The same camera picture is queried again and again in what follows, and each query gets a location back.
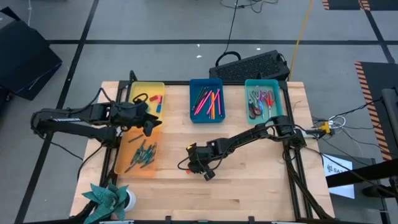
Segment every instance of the plastic bin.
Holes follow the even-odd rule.
[[[262,102],[264,107],[264,118],[262,117],[262,115],[256,116],[255,119],[251,119],[249,116],[249,93],[253,91],[256,86],[259,86],[262,91],[272,90],[274,92],[275,101],[272,105],[271,115],[282,115],[282,103],[280,102],[279,84],[277,80],[246,80],[244,82],[244,94],[246,98],[246,116],[248,119],[248,123],[259,124],[264,123],[269,119],[268,106],[265,101]]]
[[[147,112],[150,114],[153,114],[155,116],[159,117],[159,120],[162,121],[162,115],[163,115],[163,107],[160,111],[160,113],[156,112],[156,108],[158,106],[157,100],[150,101],[149,98],[155,95],[161,95],[162,96],[162,102],[161,105],[164,105],[165,103],[165,87],[164,83],[161,82],[134,82],[131,86],[131,92],[130,92],[130,98],[129,101],[131,102],[134,97],[137,95],[140,95],[141,93],[147,93],[148,94],[148,100],[146,103],[149,105]],[[155,175],[156,171],[156,165],[157,165],[157,155],[159,153],[159,146],[160,146],[160,141],[161,141],[161,134],[160,134],[160,129],[162,125],[159,125],[155,127],[152,130],[151,136],[147,137],[143,135],[139,139],[136,139],[135,141],[130,142],[133,138],[136,138],[143,134],[142,128],[131,128],[128,132],[124,133],[120,148],[119,148],[119,154],[118,158],[116,159],[116,165],[114,168],[114,171],[118,175],[123,175],[123,176],[129,176],[129,177],[153,177]],[[141,164],[136,164],[134,165],[130,170],[127,172],[126,169],[130,166],[130,162],[134,155],[136,154],[136,151],[138,148],[140,148],[143,140],[145,140],[144,144],[144,149],[148,149],[150,145],[154,145],[155,143],[157,144],[156,147],[156,153],[153,156],[154,161],[150,163],[149,165],[141,168],[141,166],[144,165],[144,163]]]
[[[221,105],[221,114],[218,112],[218,101],[215,101],[215,118],[210,119],[207,114],[208,108],[210,107],[211,97],[209,97],[203,108],[197,115],[195,114],[196,109],[192,109],[198,95],[200,94],[200,90],[203,86],[208,86],[210,90],[217,93],[218,89],[220,89],[220,105]],[[223,93],[223,81],[220,78],[205,78],[205,79],[193,79],[189,81],[189,95],[190,95],[190,118],[193,123],[220,123],[225,119],[225,108],[224,108],[224,93]]]

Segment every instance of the pink pencil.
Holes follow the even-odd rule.
[[[203,107],[203,105],[205,104],[206,100],[209,98],[209,96],[211,95],[212,92],[213,91],[209,91],[209,94],[207,94],[206,98],[201,101],[201,103],[198,106],[198,109],[196,110],[196,112],[193,115],[196,115],[200,112],[201,108]]]
[[[221,115],[220,95],[218,95],[218,114]]]
[[[216,98],[217,98],[217,96],[218,96],[219,93],[220,93],[220,89],[217,90],[216,96],[214,97],[213,102],[211,102],[211,105],[210,105],[210,107],[209,107],[209,110],[207,111],[206,114],[209,114],[209,113],[210,113],[211,107],[214,105],[214,101],[216,101]]]

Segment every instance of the floor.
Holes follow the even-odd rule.
[[[234,5],[234,0],[223,2]],[[264,4],[260,14],[249,7],[239,9],[231,38],[253,41],[231,44],[229,49],[242,58],[276,49],[290,63],[308,4],[309,0],[280,0]],[[56,107],[65,81],[71,84],[63,107],[76,108],[92,99],[103,80],[125,80],[131,69],[139,80],[207,78],[208,69],[226,47],[233,15],[233,9],[216,0],[31,0],[30,20],[28,0],[0,0],[0,8],[6,6],[54,43],[50,47],[63,65],[34,101],[15,97],[0,118],[0,178],[6,180],[0,182],[0,191],[4,193],[2,201],[7,202],[0,203],[1,223],[15,221],[42,147],[42,140],[28,125],[30,116],[42,108]],[[87,33],[90,10],[93,20]],[[397,11],[371,14],[384,40],[398,40]],[[89,41],[79,54],[81,38]],[[295,60],[292,79],[304,82],[312,115],[329,118],[364,104],[354,62],[387,63],[365,12],[327,11],[321,0],[314,0],[302,39],[327,40],[300,45]],[[117,44],[106,40],[126,41]],[[269,40],[288,41],[280,44]],[[346,40],[357,41],[350,45]],[[398,46],[388,45],[388,49],[398,60]],[[72,63],[74,58],[79,59],[77,64]],[[233,60],[227,57],[221,63]],[[371,126],[366,110],[346,119],[348,126]],[[359,141],[376,143],[372,130],[350,133]],[[53,141],[83,156],[85,138],[56,134]],[[361,153],[344,134],[329,142],[353,156],[382,161],[378,148],[361,145]],[[325,153],[341,154],[323,141],[319,145]],[[79,165],[74,157],[50,147],[25,222],[68,217]],[[396,203],[388,200],[387,204],[393,222],[398,222]],[[334,208],[342,220],[381,223],[374,210],[338,203]]]

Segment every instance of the white paper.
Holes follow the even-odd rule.
[[[353,169],[353,163],[351,161],[346,161],[344,159],[340,159],[334,156],[329,156],[330,159],[333,159],[335,162],[341,164],[342,166],[347,167],[349,170]],[[322,156],[323,158],[323,171],[325,173],[325,176],[333,175],[333,174],[339,174],[341,172],[347,171],[345,168],[342,168],[341,166],[337,165],[335,162],[332,162],[325,156]],[[340,195],[343,197],[348,197],[348,198],[355,198],[355,193],[354,193],[354,185],[346,185],[346,186],[340,186],[340,187],[331,187],[329,188],[329,192],[331,194],[336,194]]]

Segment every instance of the wooden table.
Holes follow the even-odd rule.
[[[103,82],[102,86],[110,97],[116,97],[118,82]],[[288,86],[295,123],[310,128],[312,119],[303,83],[290,82]],[[128,184],[129,190],[137,196],[136,206],[126,214],[126,219],[164,220],[167,215],[173,220],[243,221],[248,220],[248,216],[254,216],[256,221],[295,219],[281,142],[261,139],[235,150],[215,170],[216,177],[208,182],[203,175],[188,175],[177,169],[177,163],[187,156],[188,145],[197,142],[204,146],[206,141],[228,138],[252,128],[246,121],[244,87],[224,86],[223,89],[225,120],[220,124],[193,124],[188,110],[189,86],[166,86],[162,142],[158,146],[155,177],[118,177],[118,186]],[[98,101],[104,102],[104,96]],[[318,150],[315,140],[307,144]],[[96,140],[88,140],[85,157],[99,146]],[[80,212],[88,203],[81,193],[90,191],[90,183],[99,183],[104,152],[102,150],[82,168],[71,215]],[[320,156],[306,149],[301,152],[309,191],[325,211],[334,216]],[[302,217],[305,217],[299,190],[298,198]]]

